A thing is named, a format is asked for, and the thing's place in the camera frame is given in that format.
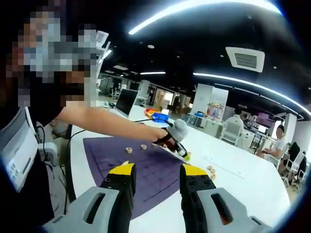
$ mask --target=black shirt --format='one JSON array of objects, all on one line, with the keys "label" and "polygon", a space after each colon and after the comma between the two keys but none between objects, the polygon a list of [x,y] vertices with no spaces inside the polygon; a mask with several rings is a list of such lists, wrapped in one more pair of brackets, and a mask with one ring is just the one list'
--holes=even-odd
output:
[{"label": "black shirt", "polygon": [[[17,102],[6,104],[0,108],[0,130],[5,127],[18,112]],[[42,83],[35,80],[30,85],[29,112],[33,123],[43,126],[50,123],[62,111],[58,83]],[[6,174],[0,159],[1,210],[4,219],[2,227],[10,227],[14,231],[42,232],[40,226],[54,217],[49,191],[49,180],[45,164],[37,153],[34,163],[27,175],[22,190],[17,193]]]}]

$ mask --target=white table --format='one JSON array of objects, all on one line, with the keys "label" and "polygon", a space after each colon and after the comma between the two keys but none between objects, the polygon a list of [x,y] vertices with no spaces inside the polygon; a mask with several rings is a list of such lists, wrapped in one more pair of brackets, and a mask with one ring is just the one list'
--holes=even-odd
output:
[{"label": "white table", "polygon": [[[145,119],[143,110],[142,107],[134,106],[129,119]],[[152,121],[145,123],[158,127],[164,125]],[[80,130],[82,129],[73,126],[72,135]],[[107,135],[85,131],[72,138],[70,161],[76,197],[96,185],[83,145],[83,138],[89,137],[107,137]],[[212,165],[217,173],[214,180],[216,187],[225,188],[242,202],[249,216],[256,216],[273,227],[289,209],[287,191],[273,164],[191,127],[182,143],[191,152],[190,164],[204,170]],[[185,231],[179,191],[132,220],[129,229],[130,233]]]}]

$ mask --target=black ceiling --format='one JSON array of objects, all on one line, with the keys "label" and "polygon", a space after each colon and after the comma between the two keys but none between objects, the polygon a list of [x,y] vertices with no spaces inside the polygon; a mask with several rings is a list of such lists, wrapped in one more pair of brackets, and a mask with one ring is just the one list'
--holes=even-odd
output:
[{"label": "black ceiling", "polygon": [[[197,83],[219,83],[208,77],[193,76],[194,72],[223,75],[263,85],[302,105],[311,103],[311,36],[307,25],[311,16],[307,3],[274,2],[283,16],[249,4],[200,6],[164,17],[134,35],[128,34],[144,20],[179,2],[181,0],[77,0],[72,3],[70,25],[96,24],[97,30],[109,33],[113,52],[105,59],[101,72],[111,70],[123,74],[113,68],[114,65],[129,68],[125,73],[165,71],[165,75],[129,73],[127,77],[148,79],[167,88],[175,86],[176,91],[179,87],[188,95],[194,95],[192,90]],[[225,47],[230,46],[265,52],[263,72],[232,67],[225,51]],[[251,94],[245,96],[245,93],[230,91],[228,104],[242,101],[269,108],[274,114],[284,111],[273,107],[273,102],[267,104],[268,100]],[[271,93],[263,94],[284,101]],[[291,102],[284,104],[306,117],[306,113]]]}]

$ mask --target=white cabinet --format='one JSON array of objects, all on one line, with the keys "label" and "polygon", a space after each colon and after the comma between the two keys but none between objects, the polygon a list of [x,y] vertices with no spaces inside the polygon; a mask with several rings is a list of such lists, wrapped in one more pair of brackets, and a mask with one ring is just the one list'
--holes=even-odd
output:
[{"label": "white cabinet", "polygon": [[208,135],[216,137],[219,126],[220,125],[217,122],[212,121],[212,120],[207,120],[207,124],[204,129],[204,132],[207,133]]},{"label": "white cabinet", "polygon": [[238,140],[238,147],[243,150],[248,150],[251,146],[255,134],[253,132],[244,130],[241,138]]}]

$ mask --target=ceiling vent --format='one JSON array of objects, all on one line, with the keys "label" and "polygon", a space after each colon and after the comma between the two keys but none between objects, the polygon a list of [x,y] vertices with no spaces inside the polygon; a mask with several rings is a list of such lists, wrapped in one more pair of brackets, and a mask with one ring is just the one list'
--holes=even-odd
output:
[{"label": "ceiling vent", "polygon": [[108,38],[108,36],[109,36],[108,33],[97,31],[96,32],[96,47],[101,48],[106,42],[106,39]]},{"label": "ceiling vent", "polygon": [[236,47],[226,47],[225,50],[233,67],[262,73],[264,52]]}]

